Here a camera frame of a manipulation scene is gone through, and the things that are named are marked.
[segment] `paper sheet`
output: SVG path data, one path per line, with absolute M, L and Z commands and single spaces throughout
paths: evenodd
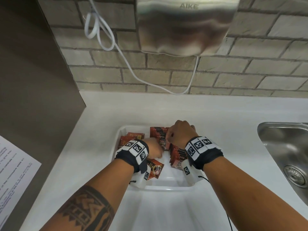
M 0 229 L 41 166 L 0 136 Z

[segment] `forearm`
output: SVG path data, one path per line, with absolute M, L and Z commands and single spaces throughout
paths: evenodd
M 203 171 L 239 231 L 307 229 L 304 217 L 224 157 L 205 164 Z
M 81 187 L 41 231 L 107 230 L 133 173 L 133 166 L 115 159 Z

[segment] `hand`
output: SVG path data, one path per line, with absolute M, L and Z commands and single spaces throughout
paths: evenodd
M 189 125 L 187 121 L 177 120 L 176 123 L 169 128 L 166 139 L 175 146 L 185 149 L 186 144 L 198 134 L 194 126 Z
M 162 158 L 163 157 L 163 148 L 159 145 L 155 138 L 146 138 L 143 141 L 149 147 L 149 159 Z

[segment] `white countertop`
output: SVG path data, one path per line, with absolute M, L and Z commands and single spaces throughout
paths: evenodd
M 171 126 L 187 120 L 213 139 L 227 159 L 264 184 L 306 219 L 297 196 L 257 135 L 262 122 L 308 122 L 308 99 L 81 92 L 87 108 L 20 231 L 37 231 L 84 183 L 109 163 L 123 125 Z M 208 182 L 186 192 L 127 190 L 110 231 L 230 230 Z

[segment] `white power cord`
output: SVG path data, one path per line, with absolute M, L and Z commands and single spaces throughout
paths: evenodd
M 158 85 L 155 85 L 155 84 L 152 84 L 152 83 L 149 83 L 149 82 L 146 82 L 146 81 L 143 81 L 142 79 L 138 78 L 135 73 L 133 72 L 131 66 L 129 65 L 127 59 L 125 58 L 125 56 L 123 55 L 121 49 L 119 48 L 119 46 L 116 44 L 116 41 L 115 41 L 115 37 L 113 35 L 113 32 L 112 30 L 110 29 L 110 27 L 108 26 L 108 24 L 106 23 L 106 21 L 99 15 L 96 7 L 95 7 L 95 4 L 94 4 L 94 1 L 93 0 L 89 0 L 90 3 L 91 3 L 91 12 L 87 14 L 87 18 L 86 18 L 86 22 L 84 24 L 84 33 L 86 35 L 87 38 L 89 39 L 92 39 L 95 37 L 95 35 L 97 36 L 97 40 L 98 40 L 98 43 L 99 45 L 102 47 L 103 50 L 105 51 L 111 51 L 113 50 L 114 47 L 116 47 L 116 49 L 119 51 L 119 53 L 121 54 L 121 56 L 123 57 L 127 67 L 129 68 L 130 72 L 132 73 L 132 75 L 135 77 L 135 79 L 137 79 L 138 81 L 140 82 L 143 82 L 147 85 L 150 85 L 150 86 L 154 86 L 154 87 L 158 87 L 160 89 L 163 89 L 173 95 L 182 95 L 182 94 L 185 94 L 189 88 L 190 88 L 190 85 L 193 81 L 193 78 L 194 78 L 194 75 L 196 73 L 196 70 L 197 70 L 197 66 L 198 66 L 198 62 L 199 62 L 199 57 L 196 57 L 196 62 L 195 62 L 195 67 L 193 69 L 193 72 L 192 72 L 192 77 L 190 79 L 190 82 L 188 84 L 188 87 L 186 88 L 185 91 L 181 92 L 181 93 L 174 93 L 172 91 L 169 91 L 168 89 L 166 88 L 163 88 L 161 86 L 158 86 Z M 91 33 L 89 34 L 89 24 L 90 24 L 90 19 L 91 19 L 91 16 L 94 17 L 95 19 L 95 22 L 94 22 L 94 27 L 93 27 L 93 30 L 91 31 Z M 102 28 L 102 30 L 106 33 L 106 35 L 111 39 L 111 46 L 109 48 L 106 48 L 102 42 L 101 42 L 101 39 L 100 39 L 100 35 L 99 35 L 99 31 L 100 29 L 99 28 Z

